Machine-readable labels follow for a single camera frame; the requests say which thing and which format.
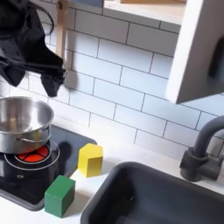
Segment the stovetop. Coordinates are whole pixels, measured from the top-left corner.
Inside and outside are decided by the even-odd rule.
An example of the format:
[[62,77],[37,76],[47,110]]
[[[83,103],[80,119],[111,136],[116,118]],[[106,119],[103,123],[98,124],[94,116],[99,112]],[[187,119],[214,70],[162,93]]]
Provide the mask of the stovetop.
[[79,150],[96,141],[52,126],[46,146],[23,155],[0,153],[0,196],[32,211],[44,207],[46,189],[59,176],[77,169]]

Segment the tile backsplash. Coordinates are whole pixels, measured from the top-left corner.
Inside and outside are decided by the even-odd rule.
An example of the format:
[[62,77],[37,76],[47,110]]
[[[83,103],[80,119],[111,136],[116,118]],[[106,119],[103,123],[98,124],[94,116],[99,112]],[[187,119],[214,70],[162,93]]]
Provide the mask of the tile backsplash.
[[[32,0],[52,14],[55,0]],[[39,13],[46,32],[50,21]],[[0,78],[0,95],[23,95],[47,102],[55,115],[105,136],[180,160],[199,131],[224,115],[224,95],[174,105],[165,99],[180,27],[175,24],[71,3],[66,30],[69,76],[49,99],[39,75],[27,73],[18,87]],[[55,32],[45,38],[55,51]],[[224,131],[215,134],[209,153],[222,153]]]

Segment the cabinet door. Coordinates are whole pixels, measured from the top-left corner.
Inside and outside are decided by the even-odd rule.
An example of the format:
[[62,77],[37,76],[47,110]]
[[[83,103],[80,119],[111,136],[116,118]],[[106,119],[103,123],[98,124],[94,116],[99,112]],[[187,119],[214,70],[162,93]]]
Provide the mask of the cabinet door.
[[69,0],[69,2],[86,4],[86,5],[102,8],[104,0]]
[[224,0],[187,0],[166,99],[181,103],[224,92],[224,82],[209,76],[223,36]]

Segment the white countertop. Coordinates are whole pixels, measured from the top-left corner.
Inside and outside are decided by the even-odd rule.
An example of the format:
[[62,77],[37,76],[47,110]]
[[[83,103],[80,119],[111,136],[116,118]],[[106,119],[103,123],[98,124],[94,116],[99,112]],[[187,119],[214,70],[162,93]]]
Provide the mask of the white countertop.
[[[73,132],[94,138],[99,145],[103,147],[103,165],[101,175],[94,178],[84,178],[79,171],[76,171],[71,179],[76,180],[75,200],[68,208],[63,219],[57,218],[44,209],[38,212],[31,212],[18,206],[7,199],[0,198],[1,223],[3,224],[39,224],[39,223],[66,223],[79,224],[81,212],[91,197],[97,192],[105,178],[109,175],[111,169],[122,162],[135,161],[162,172],[169,173],[181,178],[179,175],[179,161],[169,157],[162,156],[150,150],[129,143],[114,142],[105,137],[101,139],[96,134],[90,133],[88,129],[67,122],[60,118],[54,119],[54,124],[71,130]],[[224,171],[221,171],[220,178],[217,182],[203,179],[199,186],[211,189],[215,192],[224,194]]]

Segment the gray faucet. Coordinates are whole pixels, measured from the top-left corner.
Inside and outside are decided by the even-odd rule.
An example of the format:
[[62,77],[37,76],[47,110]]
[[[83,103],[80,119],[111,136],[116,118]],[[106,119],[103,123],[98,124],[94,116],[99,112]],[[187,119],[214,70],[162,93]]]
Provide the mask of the gray faucet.
[[207,146],[213,135],[224,129],[224,116],[214,118],[208,122],[200,131],[198,139],[193,148],[189,148],[182,158],[180,164],[181,176],[191,182],[198,182],[201,176],[217,180],[221,172],[223,157],[214,161],[208,157]]

